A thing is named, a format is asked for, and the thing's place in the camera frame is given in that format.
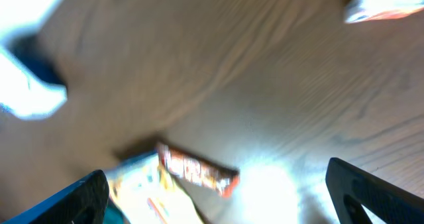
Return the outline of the blue mouthwash bottle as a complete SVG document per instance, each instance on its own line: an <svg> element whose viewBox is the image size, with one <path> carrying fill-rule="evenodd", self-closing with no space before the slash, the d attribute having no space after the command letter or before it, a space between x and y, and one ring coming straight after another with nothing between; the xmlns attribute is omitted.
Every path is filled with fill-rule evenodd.
<svg viewBox="0 0 424 224"><path fill-rule="evenodd" d="M124 224L122 212L109 200L105 209L103 224Z"/></svg>

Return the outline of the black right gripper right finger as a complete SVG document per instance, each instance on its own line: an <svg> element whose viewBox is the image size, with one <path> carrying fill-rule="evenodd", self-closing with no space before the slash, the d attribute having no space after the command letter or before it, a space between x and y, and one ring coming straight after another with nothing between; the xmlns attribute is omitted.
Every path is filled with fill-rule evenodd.
<svg viewBox="0 0 424 224"><path fill-rule="evenodd" d="M423 198L340 158L329 160L325 183L341 223L371 223L365 209L386 223L423 222Z"/></svg>

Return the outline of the small orange snack packet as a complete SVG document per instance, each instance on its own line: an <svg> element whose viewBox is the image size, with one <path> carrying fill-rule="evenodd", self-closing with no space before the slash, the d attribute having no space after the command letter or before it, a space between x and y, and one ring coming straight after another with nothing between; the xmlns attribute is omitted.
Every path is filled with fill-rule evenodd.
<svg viewBox="0 0 424 224"><path fill-rule="evenodd" d="M401 19L423 10L423 0L350 0L345 23Z"/></svg>

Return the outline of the red chocolate bar wrapper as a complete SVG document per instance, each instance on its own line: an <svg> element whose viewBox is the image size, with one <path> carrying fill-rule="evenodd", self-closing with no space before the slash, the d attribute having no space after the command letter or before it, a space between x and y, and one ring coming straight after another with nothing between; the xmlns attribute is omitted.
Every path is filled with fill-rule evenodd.
<svg viewBox="0 0 424 224"><path fill-rule="evenodd" d="M191 184L231 197L240 183L240 171L198 156L192 152L159 142L160 163L172 175Z"/></svg>

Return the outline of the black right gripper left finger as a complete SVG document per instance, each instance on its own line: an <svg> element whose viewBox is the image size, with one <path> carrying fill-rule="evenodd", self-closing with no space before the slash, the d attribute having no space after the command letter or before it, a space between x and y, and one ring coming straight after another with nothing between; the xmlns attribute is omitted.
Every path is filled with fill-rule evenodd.
<svg viewBox="0 0 424 224"><path fill-rule="evenodd" d="M95 170L4 224L102 224L109 186L102 170Z"/></svg>

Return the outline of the yellow snack bag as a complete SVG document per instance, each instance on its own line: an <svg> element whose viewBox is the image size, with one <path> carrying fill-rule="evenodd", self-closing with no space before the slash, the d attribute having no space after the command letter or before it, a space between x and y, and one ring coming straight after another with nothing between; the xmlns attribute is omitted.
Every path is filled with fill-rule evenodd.
<svg viewBox="0 0 424 224"><path fill-rule="evenodd" d="M105 172L109 197L129 223L202 224L192 199L160 164L157 152Z"/></svg>

